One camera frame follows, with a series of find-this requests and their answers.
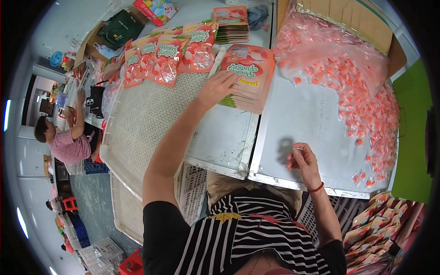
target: green board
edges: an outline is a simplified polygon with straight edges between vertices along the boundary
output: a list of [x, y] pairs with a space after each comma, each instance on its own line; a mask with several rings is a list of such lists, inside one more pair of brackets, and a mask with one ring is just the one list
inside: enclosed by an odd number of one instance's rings
[[428, 203], [432, 178], [427, 174], [425, 127], [432, 100], [422, 60], [393, 82], [400, 107], [399, 153], [392, 195]]

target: pink shirt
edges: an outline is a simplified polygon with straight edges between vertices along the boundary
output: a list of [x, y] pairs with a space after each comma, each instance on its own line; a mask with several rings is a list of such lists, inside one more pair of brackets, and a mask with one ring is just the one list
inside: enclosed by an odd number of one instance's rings
[[72, 140], [71, 129], [58, 132], [49, 144], [54, 157], [66, 164], [75, 164], [90, 157], [91, 149], [87, 137], [82, 134], [75, 141]]

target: ceiling light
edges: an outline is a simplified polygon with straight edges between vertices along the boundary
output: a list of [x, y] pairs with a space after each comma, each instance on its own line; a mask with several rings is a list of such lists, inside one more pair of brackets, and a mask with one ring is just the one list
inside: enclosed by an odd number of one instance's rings
[[23, 220], [23, 216], [22, 213], [20, 212], [20, 209], [17, 207], [17, 216], [18, 216], [18, 221], [20, 222], [20, 225], [22, 226], [23, 232], [26, 235], [26, 238], [29, 239], [28, 235], [27, 235], [27, 230], [26, 230], [26, 224], [25, 221]]
[[3, 124], [3, 132], [7, 129], [7, 121], [9, 119], [9, 107], [11, 107], [11, 100], [8, 99], [6, 102], [6, 111], [4, 112], [4, 124]]
[[54, 270], [51, 266], [49, 267], [49, 269], [51, 270], [52, 275], [58, 275], [58, 274], [55, 272], [55, 270]]

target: blue cloth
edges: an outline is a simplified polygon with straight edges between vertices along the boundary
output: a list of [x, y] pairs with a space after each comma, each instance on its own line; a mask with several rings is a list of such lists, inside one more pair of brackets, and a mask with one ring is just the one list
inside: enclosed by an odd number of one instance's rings
[[263, 26], [263, 21], [269, 16], [268, 6], [259, 5], [247, 9], [250, 30], [258, 30]]

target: red bracelet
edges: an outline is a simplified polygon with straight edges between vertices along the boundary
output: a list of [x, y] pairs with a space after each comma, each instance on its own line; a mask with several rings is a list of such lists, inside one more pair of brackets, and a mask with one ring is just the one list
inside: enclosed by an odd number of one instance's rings
[[318, 188], [316, 188], [315, 190], [309, 190], [309, 189], [307, 188], [307, 191], [308, 191], [309, 193], [316, 193], [316, 192], [318, 192], [319, 190], [321, 190], [323, 187], [324, 187], [324, 183], [321, 182], [321, 185], [320, 185]]

